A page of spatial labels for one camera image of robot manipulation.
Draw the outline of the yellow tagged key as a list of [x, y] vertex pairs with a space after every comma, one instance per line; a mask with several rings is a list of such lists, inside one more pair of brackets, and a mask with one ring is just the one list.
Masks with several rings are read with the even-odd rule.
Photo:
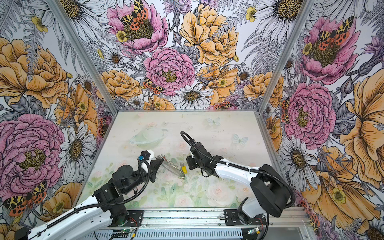
[[181, 170], [183, 171], [183, 173], [186, 175], [188, 171], [187, 171], [187, 168], [183, 162], [180, 163], [180, 167], [181, 167]]

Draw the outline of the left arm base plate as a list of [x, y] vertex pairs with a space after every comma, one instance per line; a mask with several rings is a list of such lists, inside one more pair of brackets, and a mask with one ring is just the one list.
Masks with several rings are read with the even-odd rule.
[[144, 219], [143, 210], [128, 210], [127, 219], [119, 227], [141, 227]]

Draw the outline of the silver metal keyring plate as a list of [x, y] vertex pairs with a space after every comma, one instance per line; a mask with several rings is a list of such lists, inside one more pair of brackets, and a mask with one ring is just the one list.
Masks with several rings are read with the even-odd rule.
[[181, 180], [185, 179], [185, 173], [173, 161], [167, 159], [164, 155], [158, 155], [158, 156], [156, 156], [156, 159], [163, 160], [162, 167], [165, 168], [167, 171], [169, 171], [170, 173], [176, 175]]

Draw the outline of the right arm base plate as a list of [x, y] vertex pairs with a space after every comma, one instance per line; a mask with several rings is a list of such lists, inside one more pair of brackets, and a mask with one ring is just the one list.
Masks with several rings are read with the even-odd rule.
[[267, 224], [263, 214], [250, 218], [237, 209], [224, 209], [224, 221], [226, 226], [265, 226]]

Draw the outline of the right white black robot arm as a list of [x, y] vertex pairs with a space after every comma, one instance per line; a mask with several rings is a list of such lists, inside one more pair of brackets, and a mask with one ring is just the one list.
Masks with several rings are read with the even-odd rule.
[[272, 166], [243, 166], [221, 156], [212, 156], [200, 142], [193, 141], [189, 146], [191, 155], [187, 157], [187, 163], [190, 170], [199, 168], [204, 177], [229, 179], [252, 190], [255, 197], [245, 198], [237, 210], [237, 219], [243, 225], [249, 225], [251, 220], [264, 214], [279, 218], [284, 209], [294, 205], [294, 190]]

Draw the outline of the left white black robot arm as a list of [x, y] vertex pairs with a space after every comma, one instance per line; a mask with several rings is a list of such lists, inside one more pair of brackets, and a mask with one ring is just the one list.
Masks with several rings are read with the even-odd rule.
[[123, 225], [128, 219], [126, 204], [139, 197], [156, 174], [165, 157], [143, 151], [137, 158], [138, 168], [120, 166], [110, 180], [90, 197], [61, 216], [39, 227], [23, 227], [16, 231], [16, 240], [77, 240], [87, 234]]

